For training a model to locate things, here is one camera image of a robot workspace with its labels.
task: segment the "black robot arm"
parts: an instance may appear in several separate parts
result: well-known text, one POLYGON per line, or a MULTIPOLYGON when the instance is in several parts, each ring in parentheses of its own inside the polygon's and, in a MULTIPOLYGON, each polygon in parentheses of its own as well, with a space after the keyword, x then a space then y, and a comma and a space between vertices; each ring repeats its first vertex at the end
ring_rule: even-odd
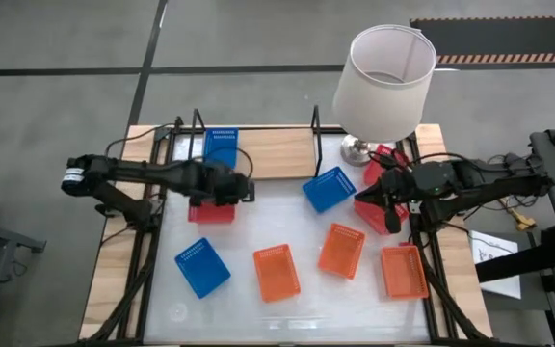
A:
POLYGON ((74 197, 94 197, 107 209, 120 211, 128 223, 146 227, 151 222, 151 203, 133 200, 109 181, 164 186, 190 197, 192 206, 206 201, 221 206, 254 200, 254 185, 250 179, 224 164, 196 160, 159 165, 83 155, 67 160, 62 189, 74 197))
POLYGON ((540 197, 554 185, 539 158, 511 153, 498 164, 464 158, 427 162, 411 169, 399 165, 387 169, 376 184, 355 199, 385 208, 390 232, 400 231, 395 204, 408 202, 417 212, 419 228, 429 232, 460 211, 510 195, 540 197))

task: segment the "plastic basket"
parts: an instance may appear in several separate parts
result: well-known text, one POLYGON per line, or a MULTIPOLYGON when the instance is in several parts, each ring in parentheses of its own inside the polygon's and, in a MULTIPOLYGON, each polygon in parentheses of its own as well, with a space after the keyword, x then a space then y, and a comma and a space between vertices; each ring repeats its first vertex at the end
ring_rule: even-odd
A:
POLYGON ((415 246, 385 247, 381 254, 384 285, 391 299, 427 298, 428 286, 415 246))
MULTIPOLYGON (((386 212, 383 208, 375 204, 355 201, 355 212, 380 235, 390 235, 384 223, 384 214, 386 212)), ((402 223, 409 217, 409 211, 404 205, 395 206, 395 212, 397 212, 402 223)))
POLYGON ((216 206, 204 202, 202 206, 190 206, 188 209, 188 222, 198 224, 232 223, 235 219, 235 205, 216 206))
POLYGON ((364 242, 364 233, 332 224, 318 260, 318 267, 347 279, 354 279, 364 242))
MULTIPOLYGON (((376 153, 378 154, 383 154, 383 155, 388 155, 391 156, 391 151, 393 149, 389 148, 385 145, 378 145, 378 147, 376 147, 376 153)), ((397 161, 398 163, 400 163, 400 165, 406 166, 407 165, 407 160, 402 157, 402 154, 396 155, 397 156, 397 161)), ((365 171, 363 172, 363 183, 365 183, 365 185, 372 185, 374 183, 376 183, 376 181, 378 180, 378 178, 384 173, 384 168, 381 166, 381 164, 375 162, 374 160, 370 160, 370 163, 367 164, 367 167, 365 168, 365 171)))
POLYGON ((234 169, 237 165, 237 128, 211 128, 206 131, 202 155, 205 160, 216 160, 234 169))
POLYGON ((323 213, 354 194, 355 186, 339 167, 313 178, 304 185, 307 199, 323 213))
POLYGON ((230 278, 230 272, 204 237, 176 256, 174 261, 199 299, 230 278))
POLYGON ((288 245, 279 245, 254 252, 254 265, 265 303, 301 293, 297 271, 288 245))

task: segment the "black cable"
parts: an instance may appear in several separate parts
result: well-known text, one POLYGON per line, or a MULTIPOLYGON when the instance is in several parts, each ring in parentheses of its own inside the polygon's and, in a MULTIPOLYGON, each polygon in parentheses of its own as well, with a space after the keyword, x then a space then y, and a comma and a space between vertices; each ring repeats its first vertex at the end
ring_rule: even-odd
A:
POLYGON ((402 157, 402 161, 404 161, 404 163, 406 163, 406 165, 407 165, 408 163, 410 163, 409 157, 408 157, 402 150, 400 150, 399 148, 394 148, 394 149, 391 150, 391 156, 392 156, 393 158, 395 158, 395 160, 399 161, 400 158, 398 158, 398 157, 396 156, 396 154, 399 154, 400 157, 402 157))
POLYGON ((370 160, 378 163, 383 169, 393 169, 393 168, 400 168, 402 171, 407 172, 408 168, 400 164, 399 159, 397 159, 393 155, 386 155, 380 154, 375 151, 371 151, 367 153, 367 156, 370 157, 370 160))
MULTIPOLYGON (((431 154, 427 154, 424 155, 422 157, 419 157, 417 159, 414 159, 412 161, 410 161, 409 163, 409 167, 412 167, 413 164, 420 162, 423 159, 426 158, 431 158, 431 157, 435 157, 435 156, 450 156, 450 157, 455 157, 455 158, 459 158, 462 159, 464 162, 470 164, 472 167, 474 167, 477 171, 480 172, 488 172, 488 173, 505 173, 505 172, 509 172, 509 169, 489 169, 489 168, 482 168, 479 165, 477 165, 477 163, 475 163, 472 159, 468 159, 465 156, 458 154, 458 153, 451 153, 451 152, 439 152, 439 153, 431 153, 431 154)), ((539 164, 538 166, 535 167, 530 167, 530 168, 524 168, 524 169, 536 169, 538 167, 540 167, 542 164, 539 164)))
POLYGON ((241 152, 241 154, 246 156, 246 158, 248 159, 248 162, 250 163, 250 172, 248 173, 248 178, 250 178, 251 174, 253 174, 253 172, 254 172, 254 163, 251 160, 250 155, 246 151, 240 149, 239 147, 217 147, 217 148, 213 149, 212 151, 208 152, 207 155, 201 156, 201 158, 202 158, 202 160, 207 160, 207 157, 209 155, 211 155, 211 154, 213 154, 213 153, 215 153, 219 150, 223 150, 223 149, 235 149, 235 150, 241 152))
MULTIPOLYGON (((500 158, 500 159, 502 159, 502 162, 505 162, 507 160, 507 155, 503 155, 503 154, 494 155, 490 159, 488 159, 487 163, 490 164, 491 162, 493 162, 497 158, 500 158)), ((538 199, 539 199, 539 197, 532 197, 531 200, 524 201, 516 195, 511 195, 507 198, 507 201, 505 203, 503 203, 501 200, 498 200, 498 203, 500 203, 500 205, 502 206, 499 209, 485 207, 485 206, 483 206, 483 207, 485 209, 488 209, 488 210, 491 210, 491 211, 505 211, 505 212, 507 212, 507 214, 511 215, 511 211, 509 211, 509 209, 518 208, 518 207, 532 207, 537 203, 538 199), (509 205, 509 201, 511 200, 511 198, 515 199, 517 204, 509 205)))
POLYGON ((472 217, 475 213, 477 213, 477 211, 479 211, 481 209, 481 207, 483 207, 483 205, 479 205, 477 206, 477 208, 475 208, 474 210, 472 210, 472 212, 468 213, 467 215, 465 215, 463 217, 464 220, 467 220, 468 218, 472 217))
POLYGON ((21 277, 23 275, 25 275, 27 273, 27 265, 21 263, 20 261, 14 259, 12 261, 12 265, 13 265, 13 271, 14 271, 14 275, 17 277, 21 277))
POLYGON ((123 229, 121 229, 121 230, 117 231, 116 233, 110 235, 109 237, 105 238, 104 240, 102 240, 102 241, 100 242, 100 247, 104 246, 104 244, 107 243, 110 239, 112 239, 112 238, 114 238, 114 237, 116 237, 116 236, 121 235, 122 232, 124 232, 124 231, 126 231, 126 230, 129 230, 129 229, 131 229, 131 228, 132 228, 132 226, 124 227, 123 229))
POLYGON ((146 134, 148 134, 148 133, 150 133, 150 132, 152 132, 152 131, 161 129, 161 128, 166 127, 166 126, 169 126, 169 125, 175 126, 174 123, 166 123, 166 124, 162 124, 162 125, 159 125, 159 126, 155 126, 155 127, 151 128, 151 129, 147 130, 146 132, 144 132, 144 133, 141 134, 141 135, 133 136, 133 137, 130 137, 130 138, 122 138, 122 139, 114 140, 112 143, 110 143, 110 144, 108 144, 108 146, 106 146, 106 149, 104 150, 104 156, 108 156, 108 152, 111 150, 111 147, 112 147, 113 145, 115 145, 115 144, 122 143, 122 142, 127 142, 127 141, 130 141, 130 140, 140 139, 140 138, 142 138, 144 135, 146 135, 146 134))
MULTIPOLYGON (((160 193, 156 193, 156 194, 151 195, 150 197, 159 196, 159 195, 160 195, 160 193)), ((156 208, 155 212, 153 212, 153 213, 151 214, 151 216, 156 216, 156 215, 160 214, 160 213, 162 212, 162 210, 164 210, 164 202, 165 202, 165 201, 162 200, 162 203, 160 203, 160 205, 158 206, 158 208, 156 208)), ((104 246, 104 244, 105 244, 106 242, 108 242, 109 240, 111 240, 112 238, 121 235, 124 231, 127 231, 127 230, 129 230, 129 229, 131 229, 131 228, 132 228, 132 226, 127 226, 127 227, 125 227, 125 228, 123 228, 123 229, 117 231, 116 233, 110 235, 109 237, 105 238, 104 240, 100 241, 100 247, 104 246)))

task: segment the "blue plastic crate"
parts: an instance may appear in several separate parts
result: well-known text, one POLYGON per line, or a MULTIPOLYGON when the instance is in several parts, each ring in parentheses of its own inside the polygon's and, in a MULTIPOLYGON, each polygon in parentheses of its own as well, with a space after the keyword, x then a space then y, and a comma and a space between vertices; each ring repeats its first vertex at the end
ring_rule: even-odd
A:
POLYGON ((206 160, 216 160, 231 169, 237 165, 237 128, 211 128, 206 131, 202 155, 206 160))
POLYGON ((304 185, 304 192, 318 213, 334 207, 356 190, 339 167, 319 175, 304 185))
POLYGON ((230 272, 206 238, 174 258, 199 299, 230 278, 230 272))

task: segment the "yellow connector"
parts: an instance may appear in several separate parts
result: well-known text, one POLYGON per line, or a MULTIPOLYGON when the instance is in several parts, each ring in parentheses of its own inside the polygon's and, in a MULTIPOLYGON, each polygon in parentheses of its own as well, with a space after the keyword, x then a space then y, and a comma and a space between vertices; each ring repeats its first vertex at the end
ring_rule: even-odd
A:
POLYGON ((515 219, 515 222, 516 222, 515 228, 518 231, 531 229, 537 226, 537 221, 535 221, 533 218, 526 217, 521 213, 517 212, 514 208, 509 207, 509 205, 507 204, 506 198, 500 199, 498 202, 500 202, 500 204, 502 204, 505 207, 505 209, 511 215, 511 217, 515 219))

